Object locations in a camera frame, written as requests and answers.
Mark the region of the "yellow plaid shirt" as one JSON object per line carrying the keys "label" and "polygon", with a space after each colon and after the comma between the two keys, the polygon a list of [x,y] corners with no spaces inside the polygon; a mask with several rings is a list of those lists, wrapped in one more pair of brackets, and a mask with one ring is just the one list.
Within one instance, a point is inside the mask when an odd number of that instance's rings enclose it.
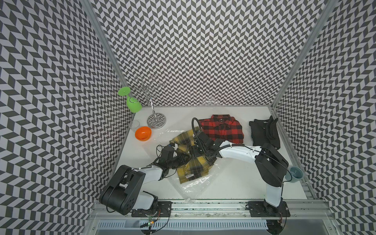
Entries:
{"label": "yellow plaid shirt", "polygon": [[214,166],[216,159],[207,159],[204,156],[194,157],[191,154],[193,142],[193,130],[183,132],[169,141],[170,144],[178,145],[178,149],[190,156],[190,160],[184,166],[177,168],[180,184],[207,176],[209,170]]}

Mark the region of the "red black plaid shirt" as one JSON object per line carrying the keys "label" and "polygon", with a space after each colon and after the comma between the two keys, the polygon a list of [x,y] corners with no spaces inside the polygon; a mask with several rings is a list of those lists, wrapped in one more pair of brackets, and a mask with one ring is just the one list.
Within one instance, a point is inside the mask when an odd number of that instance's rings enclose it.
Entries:
{"label": "red black plaid shirt", "polygon": [[200,121],[202,131],[213,141],[223,139],[234,144],[243,144],[244,133],[239,121],[230,115],[212,115]]}

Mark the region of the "clear plastic vacuum bag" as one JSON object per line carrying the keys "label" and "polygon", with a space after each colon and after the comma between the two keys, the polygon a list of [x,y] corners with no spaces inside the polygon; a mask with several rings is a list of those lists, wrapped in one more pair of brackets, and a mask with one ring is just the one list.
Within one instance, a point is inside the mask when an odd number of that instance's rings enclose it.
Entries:
{"label": "clear plastic vacuum bag", "polygon": [[[202,131],[210,139],[216,141],[222,139],[235,144],[242,144],[244,133],[242,126],[235,117],[230,115],[212,115],[210,118],[201,119],[200,127],[195,127],[196,132]],[[206,155],[191,153],[192,147],[196,146],[193,131],[169,130],[161,134],[158,142],[162,146],[171,145],[176,148],[176,153],[183,155],[186,164],[179,164],[172,175],[171,183],[178,193],[185,199],[197,199],[211,184],[220,169],[216,158]]]}

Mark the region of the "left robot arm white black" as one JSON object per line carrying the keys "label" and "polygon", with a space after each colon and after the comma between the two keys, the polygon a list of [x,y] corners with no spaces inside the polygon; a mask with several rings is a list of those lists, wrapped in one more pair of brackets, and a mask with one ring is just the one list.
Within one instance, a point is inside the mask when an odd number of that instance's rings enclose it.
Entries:
{"label": "left robot arm white black", "polygon": [[106,206],[108,212],[127,215],[136,211],[154,215],[159,210],[158,197],[142,192],[142,186],[165,179],[171,169],[177,169],[190,160],[191,156],[180,151],[177,144],[169,144],[148,166],[132,168],[121,165],[102,190],[99,202]]}

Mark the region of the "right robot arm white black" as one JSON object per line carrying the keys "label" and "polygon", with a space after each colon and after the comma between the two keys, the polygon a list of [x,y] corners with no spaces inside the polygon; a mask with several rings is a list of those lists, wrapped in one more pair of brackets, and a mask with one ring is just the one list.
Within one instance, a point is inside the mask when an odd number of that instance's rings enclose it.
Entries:
{"label": "right robot arm white black", "polygon": [[284,177],[288,172],[288,161],[271,144],[246,146],[223,139],[213,141],[202,131],[193,132],[198,152],[209,160],[217,158],[235,159],[255,164],[262,180],[266,183],[264,207],[276,209],[282,203]]}

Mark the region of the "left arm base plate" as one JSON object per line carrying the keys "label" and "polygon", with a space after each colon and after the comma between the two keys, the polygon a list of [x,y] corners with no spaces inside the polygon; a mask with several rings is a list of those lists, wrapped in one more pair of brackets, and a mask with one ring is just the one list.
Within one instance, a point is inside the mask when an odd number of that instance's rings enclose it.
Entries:
{"label": "left arm base plate", "polygon": [[137,209],[132,210],[131,216],[132,217],[169,217],[172,208],[172,201],[158,201],[154,203],[150,209]]}

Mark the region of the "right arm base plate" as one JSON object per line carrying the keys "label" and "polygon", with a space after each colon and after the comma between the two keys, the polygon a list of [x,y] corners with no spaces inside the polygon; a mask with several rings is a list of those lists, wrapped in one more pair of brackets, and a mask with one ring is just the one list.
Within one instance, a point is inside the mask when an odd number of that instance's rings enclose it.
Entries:
{"label": "right arm base plate", "polygon": [[246,209],[250,212],[251,217],[291,217],[285,201],[282,201],[277,207],[266,201],[248,201]]}

